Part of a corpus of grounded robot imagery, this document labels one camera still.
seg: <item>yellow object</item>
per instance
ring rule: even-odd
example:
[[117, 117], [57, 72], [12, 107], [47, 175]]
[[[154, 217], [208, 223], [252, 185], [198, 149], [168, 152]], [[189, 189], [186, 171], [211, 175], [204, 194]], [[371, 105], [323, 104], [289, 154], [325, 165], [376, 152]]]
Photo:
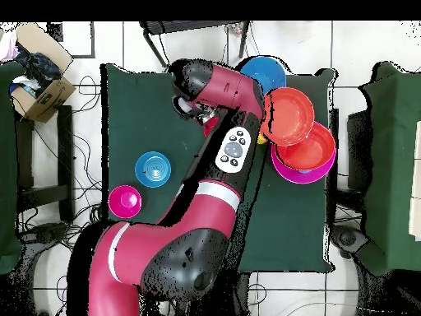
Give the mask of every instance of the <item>yellow object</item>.
[[257, 144], [265, 144], [266, 142], [267, 140], [261, 134], [259, 134], [259, 137], [257, 138]]

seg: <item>orange bowl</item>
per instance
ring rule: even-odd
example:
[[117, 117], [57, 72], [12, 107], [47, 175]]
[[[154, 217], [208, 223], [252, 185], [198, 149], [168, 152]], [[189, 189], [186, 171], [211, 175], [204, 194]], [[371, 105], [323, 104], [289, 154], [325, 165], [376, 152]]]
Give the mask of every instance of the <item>orange bowl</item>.
[[278, 146], [300, 143], [314, 123], [314, 108], [310, 99], [301, 91], [280, 87], [265, 95], [263, 133]]
[[335, 152], [335, 139], [331, 132], [314, 123], [305, 139], [293, 146], [277, 146], [276, 153], [282, 162], [298, 171], [315, 170], [325, 165]]

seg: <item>pink bowl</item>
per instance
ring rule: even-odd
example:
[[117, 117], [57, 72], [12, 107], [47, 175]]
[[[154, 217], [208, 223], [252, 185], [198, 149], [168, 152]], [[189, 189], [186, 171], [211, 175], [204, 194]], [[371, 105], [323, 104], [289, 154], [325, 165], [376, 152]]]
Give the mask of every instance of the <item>pink bowl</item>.
[[276, 169], [276, 171], [286, 180], [295, 184], [310, 184], [313, 182], [317, 182], [319, 179], [323, 178], [325, 175], [329, 173], [331, 167], [335, 163], [335, 156], [336, 156], [336, 148], [331, 156], [331, 158], [318, 169], [309, 171], [307, 173], [299, 172], [297, 170], [293, 170], [290, 167], [284, 165], [278, 156], [276, 155], [276, 145], [272, 144], [271, 146], [271, 157], [272, 163]]
[[132, 218], [141, 210], [141, 195], [130, 185], [120, 185], [109, 194], [109, 210], [118, 218]]

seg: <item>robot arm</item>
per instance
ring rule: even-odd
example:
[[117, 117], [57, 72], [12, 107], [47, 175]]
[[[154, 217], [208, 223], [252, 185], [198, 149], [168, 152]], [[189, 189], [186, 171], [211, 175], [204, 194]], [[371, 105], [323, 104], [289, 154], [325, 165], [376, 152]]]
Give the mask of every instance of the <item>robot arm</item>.
[[253, 79], [206, 61], [175, 67], [174, 86], [192, 108], [225, 112], [158, 224], [119, 222], [104, 232], [90, 269], [88, 316], [140, 316], [138, 291], [198, 300], [228, 248], [263, 117], [261, 91]]

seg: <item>green table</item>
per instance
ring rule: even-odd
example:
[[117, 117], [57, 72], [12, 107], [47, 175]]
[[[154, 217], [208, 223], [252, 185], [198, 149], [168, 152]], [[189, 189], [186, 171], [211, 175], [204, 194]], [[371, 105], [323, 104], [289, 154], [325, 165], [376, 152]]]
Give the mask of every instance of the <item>green table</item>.
[[357, 254], [374, 275], [393, 269], [421, 271], [421, 242], [409, 234], [409, 205], [421, 74], [382, 63], [361, 90], [372, 120], [372, 182], [365, 196], [365, 231], [371, 242]]
[[9, 86], [24, 73], [25, 69], [17, 62], [0, 63], [0, 275], [9, 273], [21, 255], [21, 243], [15, 235], [17, 153]]
[[[107, 74], [109, 191], [122, 184], [135, 187], [142, 196], [142, 209], [131, 221], [156, 223], [177, 193], [205, 137], [198, 125], [181, 120], [173, 111], [169, 74], [127, 73], [113, 65], [107, 65]], [[288, 86], [309, 97], [316, 120], [325, 126], [327, 87], [334, 75], [333, 70], [326, 69], [316, 76], [287, 78]], [[169, 181], [160, 188], [146, 188], [136, 179], [136, 161], [146, 151], [162, 152], [172, 165]], [[309, 185], [283, 180], [273, 168], [268, 146], [257, 146], [233, 234], [234, 239], [241, 239], [247, 229], [244, 250], [238, 251], [242, 255], [239, 270], [329, 272], [331, 266], [323, 259], [324, 188], [324, 180]], [[118, 221], [111, 212], [109, 219]]]

